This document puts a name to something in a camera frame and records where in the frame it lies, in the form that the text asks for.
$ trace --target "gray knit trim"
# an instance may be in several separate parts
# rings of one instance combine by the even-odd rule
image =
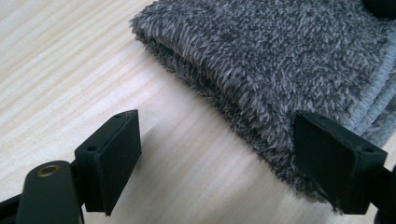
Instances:
[[[386,48],[386,53],[382,64],[379,69],[374,73],[373,77],[376,77],[373,83],[370,83],[366,87],[362,87],[360,101],[355,106],[349,109],[349,114],[351,116],[343,117],[341,123],[349,130],[361,134],[367,127],[373,122],[373,119],[379,115],[382,109],[388,104],[391,95],[394,95],[394,86],[390,86],[385,93],[384,97],[379,100],[378,104],[375,103],[375,98],[378,97],[380,92],[383,90],[386,82],[389,80],[389,74],[391,70],[395,67],[396,62],[396,32],[393,32],[389,36],[389,45]],[[366,125],[361,125],[363,118],[366,118]]]
[[[364,139],[378,147],[387,143],[396,130],[396,96],[392,98],[386,109],[362,135]]]

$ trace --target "folded fabric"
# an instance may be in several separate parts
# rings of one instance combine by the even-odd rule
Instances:
[[[160,0],[131,24],[276,176],[308,195],[318,197],[294,163],[296,110],[378,146],[395,129],[396,22],[375,18],[361,1]]]

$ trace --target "wood grain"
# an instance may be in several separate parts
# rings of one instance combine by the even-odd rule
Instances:
[[[278,181],[213,106],[134,40],[130,1],[0,2],[0,201],[112,115],[138,109],[143,155],[112,217],[87,223],[373,223]],[[396,163],[396,135],[384,146]]]

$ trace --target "wooden table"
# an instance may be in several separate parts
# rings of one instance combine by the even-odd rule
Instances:
[[[0,3],[0,201],[112,115],[138,109],[143,154],[111,217],[87,223],[373,223],[297,196],[228,122],[134,40],[151,0]],[[396,163],[396,136],[384,146]]]

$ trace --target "clamp jaw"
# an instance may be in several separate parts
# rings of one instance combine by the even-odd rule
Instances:
[[[22,194],[0,203],[0,224],[84,223],[83,204],[110,216],[141,153],[137,110],[113,116],[76,149],[72,163],[33,169]]]
[[[318,193],[344,214],[378,208],[375,223],[396,223],[396,166],[388,153],[320,114],[299,111],[294,120],[295,160]]]

